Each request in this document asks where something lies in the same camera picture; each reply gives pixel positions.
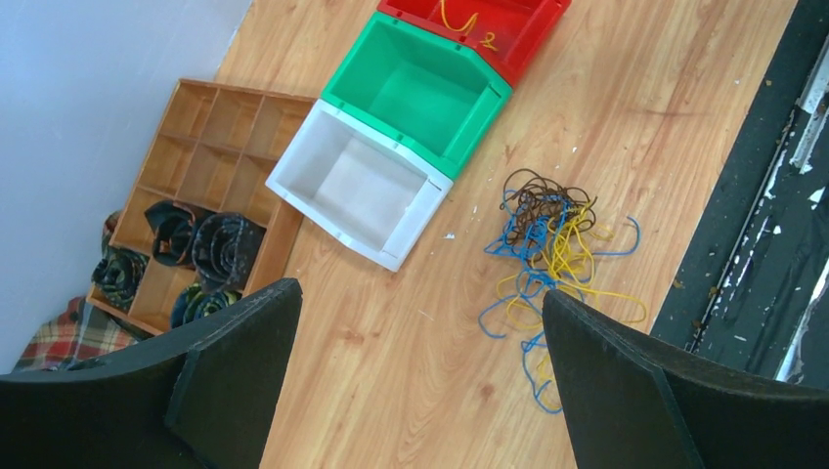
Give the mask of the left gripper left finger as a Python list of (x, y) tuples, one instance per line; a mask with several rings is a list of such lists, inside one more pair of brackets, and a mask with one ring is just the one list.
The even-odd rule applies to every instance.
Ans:
[(302, 308), (280, 279), (67, 370), (1, 379), (5, 468), (256, 468)]

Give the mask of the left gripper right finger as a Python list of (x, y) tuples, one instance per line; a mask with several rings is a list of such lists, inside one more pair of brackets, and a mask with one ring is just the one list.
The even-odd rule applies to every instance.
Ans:
[(700, 358), (559, 290), (543, 325), (581, 468), (824, 468), (828, 394)]

